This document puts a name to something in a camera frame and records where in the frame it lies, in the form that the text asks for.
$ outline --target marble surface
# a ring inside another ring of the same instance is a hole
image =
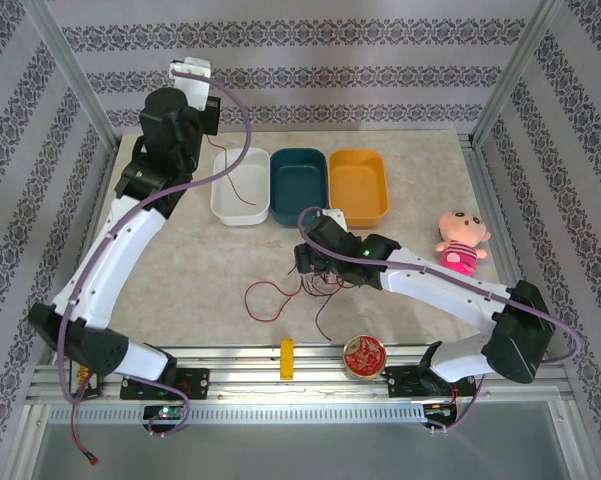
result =
[[[243,134],[220,134],[214,143],[242,146]],[[136,136],[123,138],[109,185],[113,187],[130,160]],[[455,131],[255,133],[253,147],[272,154],[285,147],[313,147],[329,155],[341,148],[370,148],[385,160],[391,209],[373,230],[436,261],[437,222],[447,210],[478,214],[469,175]],[[195,178],[212,172],[219,150],[206,140]],[[314,316],[324,298],[304,292],[294,297],[281,317],[259,323],[243,303],[246,288],[257,280],[276,282],[285,291],[299,285],[293,247],[302,242],[294,228],[273,217],[253,227],[226,227],[211,213],[211,186],[188,191],[165,227],[151,241],[124,285],[110,327],[154,345],[279,344],[326,341]],[[497,282],[491,258],[479,260],[476,277]],[[254,314],[270,318],[284,301],[273,287],[252,289]],[[320,324],[334,343],[361,333],[385,343],[429,343],[469,336],[472,327],[418,300],[372,288],[341,290],[324,309]]]

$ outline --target yellow plastic bin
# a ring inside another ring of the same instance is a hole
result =
[[[389,211],[384,160],[373,150],[338,150],[329,158],[329,205],[351,228],[371,228]]]

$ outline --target patterned wallpaper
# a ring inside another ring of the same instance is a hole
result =
[[[584,337],[568,367],[601,466],[601,1],[561,8],[483,153],[526,277]]]
[[[22,5],[0,0],[0,475],[42,353],[26,313],[76,268],[106,153]]]
[[[336,0],[327,16],[315,0],[81,3],[48,4],[121,132],[138,129],[147,93],[168,84],[172,59],[188,55],[212,61],[259,130],[469,133],[537,0]],[[226,106],[222,128],[240,129]]]

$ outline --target round tin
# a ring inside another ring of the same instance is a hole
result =
[[[384,370],[387,351],[380,340],[370,335],[358,335],[346,343],[342,359],[352,376],[360,380],[373,380]]]

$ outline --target plush doll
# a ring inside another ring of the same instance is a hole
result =
[[[487,227],[478,217],[463,212],[447,212],[440,217],[440,236],[443,242],[436,246],[442,252],[440,265],[451,270],[473,275],[476,259],[487,258],[487,251],[476,248],[491,237]]]

